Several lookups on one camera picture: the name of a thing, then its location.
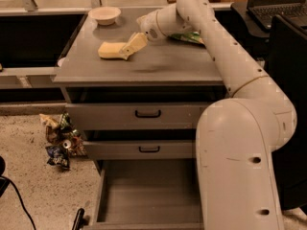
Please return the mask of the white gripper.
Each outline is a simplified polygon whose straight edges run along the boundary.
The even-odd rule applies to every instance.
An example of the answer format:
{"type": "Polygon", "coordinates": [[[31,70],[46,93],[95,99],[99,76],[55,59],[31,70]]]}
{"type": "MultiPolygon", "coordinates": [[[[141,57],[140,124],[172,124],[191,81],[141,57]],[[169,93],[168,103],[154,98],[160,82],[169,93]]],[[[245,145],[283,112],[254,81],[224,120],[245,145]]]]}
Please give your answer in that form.
{"type": "Polygon", "coordinates": [[[160,30],[156,22],[157,11],[152,11],[136,19],[142,33],[134,33],[129,41],[121,48],[122,59],[127,60],[131,55],[147,46],[149,41],[160,38],[160,30]]]}

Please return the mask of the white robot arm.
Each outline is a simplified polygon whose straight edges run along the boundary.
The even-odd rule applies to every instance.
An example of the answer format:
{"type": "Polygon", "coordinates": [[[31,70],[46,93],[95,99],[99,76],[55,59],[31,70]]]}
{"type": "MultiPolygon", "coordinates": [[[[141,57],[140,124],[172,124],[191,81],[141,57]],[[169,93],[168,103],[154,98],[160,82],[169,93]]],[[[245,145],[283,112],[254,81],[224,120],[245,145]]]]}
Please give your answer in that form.
{"type": "Polygon", "coordinates": [[[198,32],[228,93],[197,126],[204,230],[284,230],[272,152],[295,133],[291,101],[220,24],[208,0],[177,0],[137,22],[150,41],[198,32]]]}

